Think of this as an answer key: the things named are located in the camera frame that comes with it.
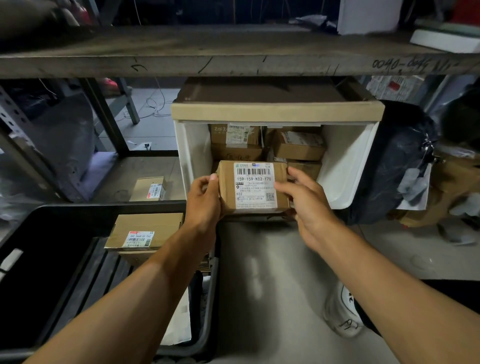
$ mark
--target hand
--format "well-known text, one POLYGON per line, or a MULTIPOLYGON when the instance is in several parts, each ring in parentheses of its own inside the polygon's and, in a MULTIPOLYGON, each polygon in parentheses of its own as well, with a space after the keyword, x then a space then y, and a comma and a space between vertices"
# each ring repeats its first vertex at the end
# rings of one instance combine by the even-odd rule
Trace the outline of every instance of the hand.
POLYGON ((275 189, 293 197, 295 209, 290 213, 298 222, 300 235, 306 245, 318 251, 322 235, 331 224, 341 224, 328 205, 324 189, 301 170, 288 168, 292 182, 275 182, 275 189))
POLYGON ((215 226, 220 220, 220 192, 218 176, 213 173, 193 181, 187 196, 187 211, 183 226, 198 234, 205 253, 215 243, 215 226))

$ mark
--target forearm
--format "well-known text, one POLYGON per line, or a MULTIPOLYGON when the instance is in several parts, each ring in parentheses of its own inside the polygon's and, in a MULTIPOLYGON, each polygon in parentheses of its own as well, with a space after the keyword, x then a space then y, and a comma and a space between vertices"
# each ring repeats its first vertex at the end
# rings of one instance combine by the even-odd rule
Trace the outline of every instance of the forearm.
POLYGON ((180 229, 145 264, 33 355, 29 363, 149 362, 204 252, 180 229))
POLYGON ((401 270, 340 223, 323 231, 318 253, 400 362, 460 363, 480 355, 478 314, 401 270))

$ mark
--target white plastic storage bin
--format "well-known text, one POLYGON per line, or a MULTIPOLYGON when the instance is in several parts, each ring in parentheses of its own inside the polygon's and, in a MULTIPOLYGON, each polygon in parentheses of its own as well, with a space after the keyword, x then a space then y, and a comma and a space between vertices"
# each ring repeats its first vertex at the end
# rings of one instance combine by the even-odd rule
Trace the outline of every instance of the white plastic storage bin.
POLYGON ((353 78, 189 78, 172 104, 185 193, 212 169, 208 124, 321 126, 327 151, 317 181, 332 209, 349 207, 384 105, 353 78))

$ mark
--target metal shelf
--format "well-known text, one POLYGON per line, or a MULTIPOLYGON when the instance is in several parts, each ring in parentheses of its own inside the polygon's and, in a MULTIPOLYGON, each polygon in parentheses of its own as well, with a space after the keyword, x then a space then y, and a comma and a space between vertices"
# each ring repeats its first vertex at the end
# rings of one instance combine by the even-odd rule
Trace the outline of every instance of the metal shelf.
POLYGON ((0 78, 465 74, 480 54, 410 44, 410 34, 333 36, 298 26, 78 27, 0 55, 0 78))

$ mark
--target person's left arm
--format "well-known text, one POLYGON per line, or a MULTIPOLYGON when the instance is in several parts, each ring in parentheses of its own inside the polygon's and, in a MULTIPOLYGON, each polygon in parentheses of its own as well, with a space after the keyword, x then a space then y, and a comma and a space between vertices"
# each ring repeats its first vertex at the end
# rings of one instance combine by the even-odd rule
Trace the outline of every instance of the person's left arm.
POLYGON ((183 226, 25 363, 150 363, 196 268, 213 247, 219 218, 217 175, 196 179, 183 226))

